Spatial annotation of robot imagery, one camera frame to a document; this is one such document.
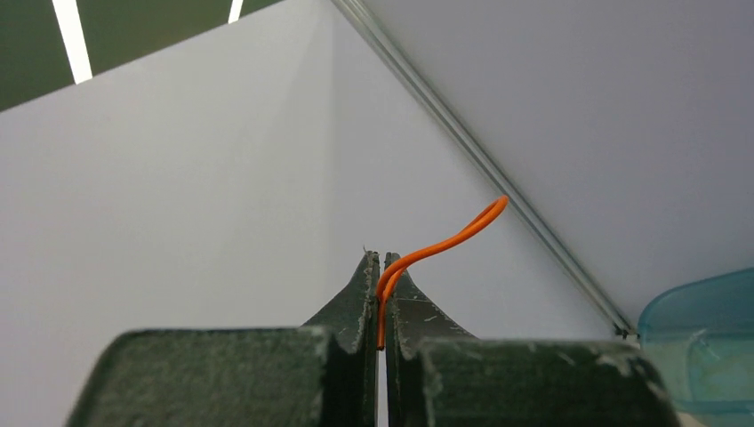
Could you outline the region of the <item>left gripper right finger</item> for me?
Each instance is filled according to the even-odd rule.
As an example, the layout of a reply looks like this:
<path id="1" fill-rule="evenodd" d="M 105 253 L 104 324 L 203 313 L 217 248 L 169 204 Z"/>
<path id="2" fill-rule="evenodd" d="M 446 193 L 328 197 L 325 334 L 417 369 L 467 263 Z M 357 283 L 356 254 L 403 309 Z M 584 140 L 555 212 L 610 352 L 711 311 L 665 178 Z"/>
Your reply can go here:
<path id="1" fill-rule="evenodd" d="M 387 303 L 392 426 L 677 426 L 660 374 L 619 341 L 481 339 L 403 272 Z"/>

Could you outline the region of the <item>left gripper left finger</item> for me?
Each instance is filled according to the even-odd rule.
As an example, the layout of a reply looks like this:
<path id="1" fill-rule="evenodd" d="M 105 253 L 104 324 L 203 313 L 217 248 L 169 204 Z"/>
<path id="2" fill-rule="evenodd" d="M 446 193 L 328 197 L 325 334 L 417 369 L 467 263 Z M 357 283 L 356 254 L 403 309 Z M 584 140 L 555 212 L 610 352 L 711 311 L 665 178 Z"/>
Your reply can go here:
<path id="1" fill-rule="evenodd" d="M 144 329 L 100 355 L 71 426 L 374 426 L 376 297 L 368 251 L 297 327 Z"/>

